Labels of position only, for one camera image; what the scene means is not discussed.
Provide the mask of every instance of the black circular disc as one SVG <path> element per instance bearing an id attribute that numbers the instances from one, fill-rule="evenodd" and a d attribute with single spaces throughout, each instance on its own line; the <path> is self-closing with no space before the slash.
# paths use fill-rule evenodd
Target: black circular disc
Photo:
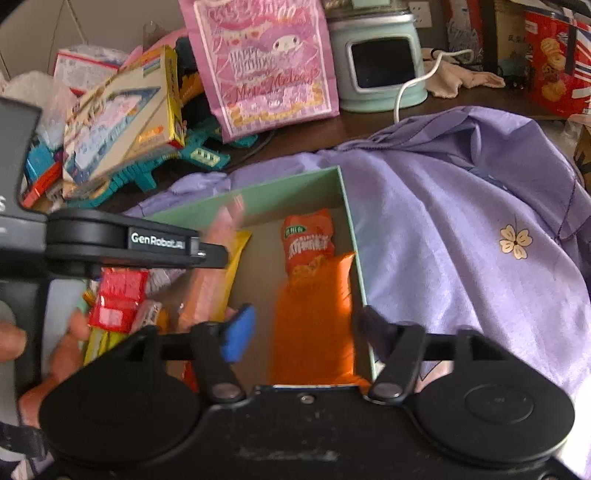
<path id="1" fill-rule="evenodd" d="M 416 414 L 437 443 L 485 466 L 548 457 L 574 423 L 566 393 L 517 361 L 462 365 L 422 390 Z"/>
<path id="2" fill-rule="evenodd" d="M 85 368 L 44 400 L 40 423 L 52 449 L 101 466 L 134 463 L 193 430 L 199 401 L 182 382 L 142 362 L 106 366 Z"/>

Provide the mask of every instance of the mint green appliance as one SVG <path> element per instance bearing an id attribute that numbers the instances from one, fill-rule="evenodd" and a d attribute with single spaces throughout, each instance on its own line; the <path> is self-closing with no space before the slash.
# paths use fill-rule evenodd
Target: mint green appliance
<path id="1" fill-rule="evenodd" d="M 414 18 L 401 0 L 324 0 L 340 107 L 393 110 L 401 85 L 424 74 Z M 424 82 L 402 94 L 401 108 L 427 98 Z"/>

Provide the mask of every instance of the black screen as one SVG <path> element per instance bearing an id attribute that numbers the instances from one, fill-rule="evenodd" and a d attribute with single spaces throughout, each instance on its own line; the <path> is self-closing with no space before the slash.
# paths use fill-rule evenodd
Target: black screen
<path id="1" fill-rule="evenodd" d="M 415 78 L 413 55 L 406 38 L 380 38 L 351 46 L 360 88 L 400 85 Z"/>

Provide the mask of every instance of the green logo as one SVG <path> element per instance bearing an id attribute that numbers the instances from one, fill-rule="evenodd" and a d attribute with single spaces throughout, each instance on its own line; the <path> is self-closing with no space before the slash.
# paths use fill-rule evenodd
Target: green logo
<path id="1" fill-rule="evenodd" d="M 289 226 L 285 229 L 284 238 L 289 237 L 290 235 L 295 235 L 297 233 L 304 233 L 306 231 L 306 227 L 303 225 L 293 225 Z"/>

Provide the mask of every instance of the brown wooden table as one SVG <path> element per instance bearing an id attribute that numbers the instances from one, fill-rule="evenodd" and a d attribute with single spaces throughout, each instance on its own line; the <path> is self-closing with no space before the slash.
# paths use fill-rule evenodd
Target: brown wooden table
<path id="1" fill-rule="evenodd" d="M 401 118 L 436 113 L 460 105 L 479 105 L 528 116 L 536 120 L 553 120 L 560 117 L 529 101 L 520 90 L 491 89 L 476 87 L 462 89 L 454 99 L 440 99 L 429 96 L 420 105 L 400 110 Z M 243 152 L 234 151 L 228 171 L 245 164 L 257 163 L 271 158 L 293 155 L 304 151 L 331 148 L 347 140 L 365 138 L 392 125 L 392 112 L 349 113 L 341 112 L 338 117 L 283 127 L 277 131 L 270 143 L 247 161 L 236 164 Z M 138 202 L 170 187 L 185 175 L 198 171 L 197 167 L 184 161 L 168 161 L 154 171 L 158 184 L 156 190 L 143 193 L 136 185 L 130 184 L 115 193 L 100 209 L 122 212 Z"/>

